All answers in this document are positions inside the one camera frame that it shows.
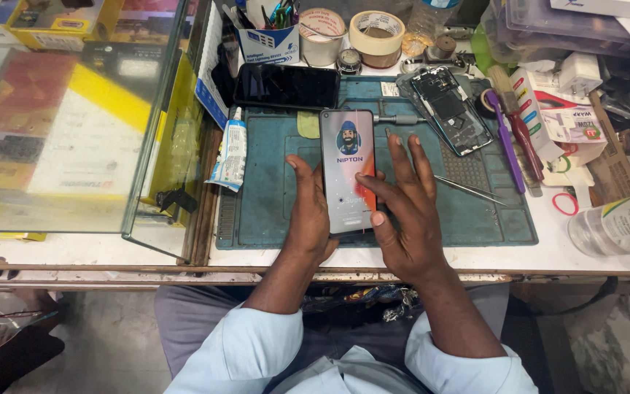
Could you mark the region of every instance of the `blue repair mat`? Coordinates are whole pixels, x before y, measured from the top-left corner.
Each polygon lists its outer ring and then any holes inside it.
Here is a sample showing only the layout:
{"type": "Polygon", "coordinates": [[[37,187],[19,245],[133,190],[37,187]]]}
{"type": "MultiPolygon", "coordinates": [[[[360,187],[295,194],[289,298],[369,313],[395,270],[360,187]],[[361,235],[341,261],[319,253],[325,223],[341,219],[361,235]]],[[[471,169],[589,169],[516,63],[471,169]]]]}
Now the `blue repair mat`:
{"type": "MultiPolygon", "coordinates": [[[[404,97],[384,97],[381,82],[388,76],[342,76],[339,108],[370,109],[380,115],[417,114],[404,97]]],[[[297,154],[312,168],[320,161],[320,140],[300,137],[297,112],[247,107],[247,163],[239,193],[221,188],[218,249],[274,249],[284,242],[295,201],[295,175],[284,158],[297,154]]],[[[490,129],[496,136],[497,126],[490,129]]],[[[437,182],[437,209],[444,246],[527,246],[538,243],[526,199],[516,192],[507,158],[495,141],[466,157],[457,157],[440,142],[427,122],[417,125],[379,123],[374,127],[376,168],[395,182],[386,129],[404,141],[419,136],[434,174],[493,192],[508,207],[437,182]]],[[[377,247],[372,233],[343,237],[340,247],[377,247]]]]}

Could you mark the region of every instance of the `workbench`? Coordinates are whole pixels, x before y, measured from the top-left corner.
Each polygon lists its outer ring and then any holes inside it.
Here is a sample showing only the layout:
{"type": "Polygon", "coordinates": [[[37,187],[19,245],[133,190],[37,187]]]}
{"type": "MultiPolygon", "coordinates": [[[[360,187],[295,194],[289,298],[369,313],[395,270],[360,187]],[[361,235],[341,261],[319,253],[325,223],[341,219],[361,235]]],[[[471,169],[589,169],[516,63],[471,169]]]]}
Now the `workbench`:
{"type": "MultiPolygon", "coordinates": [[[[397,75],[365,67],[364,75],[397,75]]],[[[512,247],[445,247],[449,264],[468,285],[487,282],[551,281],[572,278],[602,281],[604,276],[630,278],[630,255],[593,258],[583,255],[568,237],[568,216],[552,204],[562,187],[542,187],[543,196],[526,194],[538,234],[538,245],[512,247]]],[[[217,231],[213,215],[213,234],[217,231]]],[[[170,231],[163,244],[183,237],[170,231]]],[[[208,264],[188,266],[161,252],[127,242],[117,233],[49,233],[44,242],[0,240],[0,269],[20,270],[0,277],[0,289],[45,287],[60,290],[153,290],[158,285],[253,285],[278,250],[218,250],[210,236],[208,264]]],[[[340,248],[323,264],[317,282],[372,284],[398,279],[386,269],[378,248],[340,248]]]]}

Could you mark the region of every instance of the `white charger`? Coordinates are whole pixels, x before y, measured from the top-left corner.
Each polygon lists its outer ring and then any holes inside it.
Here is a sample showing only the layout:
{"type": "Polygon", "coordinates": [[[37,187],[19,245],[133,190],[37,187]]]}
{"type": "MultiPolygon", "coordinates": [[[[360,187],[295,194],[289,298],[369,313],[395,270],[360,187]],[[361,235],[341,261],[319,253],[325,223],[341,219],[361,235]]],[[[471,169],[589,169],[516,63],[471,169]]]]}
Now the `white charger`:
{"type": "Polygon", "coordinates": [[[558,93],[585,97],[601,84],[596,55],[573,52],[563,61],[558,74],[558,93]]]}

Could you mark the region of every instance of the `red handle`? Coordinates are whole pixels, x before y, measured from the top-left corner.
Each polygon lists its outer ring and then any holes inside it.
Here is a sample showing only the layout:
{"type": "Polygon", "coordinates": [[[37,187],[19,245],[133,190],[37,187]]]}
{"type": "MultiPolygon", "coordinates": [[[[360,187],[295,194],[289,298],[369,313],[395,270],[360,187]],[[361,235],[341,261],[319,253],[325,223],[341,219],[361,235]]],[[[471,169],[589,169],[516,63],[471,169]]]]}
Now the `red handle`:
{"type": "Polygon", "coordinates": [[[519,112],[512,112],[505,114],[512,123],[512,134],[517,142],[521,146],[521,150],[524,152],[524,157],[529,162],[529,168],[531,169],[531,175],[537,181],[543,181],[543,173],[541,173],[541,161],[536,154],[536,151],[531,145],[531,139],[529,138],[529,129],[526,128],[526,123],[521,120],[519,112]]]}

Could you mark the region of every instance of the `shirt sleeve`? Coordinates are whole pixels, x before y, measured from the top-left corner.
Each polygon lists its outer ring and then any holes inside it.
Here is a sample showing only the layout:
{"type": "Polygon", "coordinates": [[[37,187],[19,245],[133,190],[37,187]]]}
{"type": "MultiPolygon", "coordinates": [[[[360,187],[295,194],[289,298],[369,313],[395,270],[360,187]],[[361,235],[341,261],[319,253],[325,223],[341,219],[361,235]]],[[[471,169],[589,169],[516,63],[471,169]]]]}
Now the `shirt sleeve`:
{"type": "Polygon", "coordinates": [[[462,358],[448,355],[432,342],[427,313],[422,313],[407,339],[405,365],[436,394],[538,394],[520,357],[503,345],[507,357],[462,358]]]}
{"type": "Polygon", "coordinates": [[[277,315],[240,304],[218,323],[164,393],[261,393],[293,361],[302,341],[302,311],[277,315]]]}

